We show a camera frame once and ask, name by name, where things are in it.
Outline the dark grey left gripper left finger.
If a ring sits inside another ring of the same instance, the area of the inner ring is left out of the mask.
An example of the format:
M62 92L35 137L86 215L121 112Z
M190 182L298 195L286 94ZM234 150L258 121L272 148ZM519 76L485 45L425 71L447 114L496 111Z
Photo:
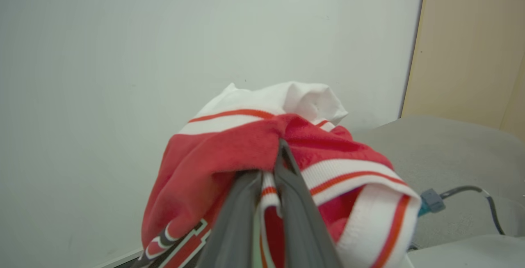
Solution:
M253 223L261 182L260 171L236 174L197 268L252 268Z

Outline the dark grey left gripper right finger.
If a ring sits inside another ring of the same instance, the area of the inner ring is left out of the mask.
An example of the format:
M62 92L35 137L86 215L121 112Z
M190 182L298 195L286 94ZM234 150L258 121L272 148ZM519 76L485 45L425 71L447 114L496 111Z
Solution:
M281 201L286 268L342 268L333 240L284 139L274 165Z

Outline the red and white sports garment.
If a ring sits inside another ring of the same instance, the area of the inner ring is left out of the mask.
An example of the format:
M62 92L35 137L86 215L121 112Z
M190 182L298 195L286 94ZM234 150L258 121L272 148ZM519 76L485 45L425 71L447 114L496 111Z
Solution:
M234 84L173 135L142 223L133 268L196 268L216 231L235 176L261 171L253 262L288 268L282 204L274 181L287 142L344 268L399 268L421 199L390 161L339 125L347 115L328 85L286 82L259 90Z

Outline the grey fabric sofa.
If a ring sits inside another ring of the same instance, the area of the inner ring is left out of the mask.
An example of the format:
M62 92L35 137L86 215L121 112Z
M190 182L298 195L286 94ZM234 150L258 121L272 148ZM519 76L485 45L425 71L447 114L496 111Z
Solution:
M418 220L404 266L525 268L525 145L486 126L412 116L354 134L417 193L477 186Z

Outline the beige wooden panel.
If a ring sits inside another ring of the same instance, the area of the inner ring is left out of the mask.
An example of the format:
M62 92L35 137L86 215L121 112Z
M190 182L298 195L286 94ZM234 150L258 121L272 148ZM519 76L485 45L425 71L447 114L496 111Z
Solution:
M410 115L525 142L525 0L422 0L402 108Z

